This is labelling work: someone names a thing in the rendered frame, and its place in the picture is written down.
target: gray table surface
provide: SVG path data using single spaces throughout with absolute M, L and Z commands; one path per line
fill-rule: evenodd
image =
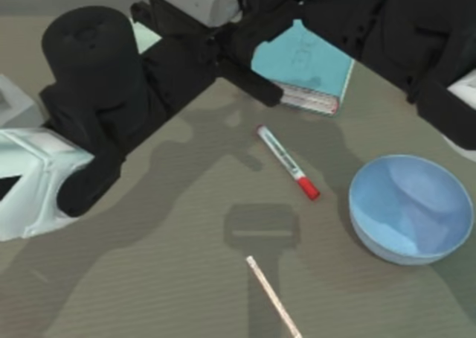
M 39 45 L 50 21 L 0 17 L 0 72 L 35 97 L 52 81 Z M 317 203 L 254 136 L 257 124 L 317 183 Z M 248 277 L 248 252 L 227 239 L 229 223 L 259 231 L 266 218 L 298 223 L 294 249 L 264 240 L 251 251 L 305 337 L 475 337 L 475 236 L 438 264 L 405 268 L 373 257 L 350 228 L 351 179 L 389 153 L 434 160 L 476 196 L 476 164 L 361 66 L 335 119 L 266 109 L 217 81 L 130 156 L 83 221 L 0 245 L 0 337 L 288 337 Z

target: blue bowl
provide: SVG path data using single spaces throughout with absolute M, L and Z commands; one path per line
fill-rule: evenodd
M 415 156 L 365 165 L 350 186 L 350 217 L 365 246 L 387 261 L 426 265 L 451 254 L 471 234 L 474 209 L 461 182 Z

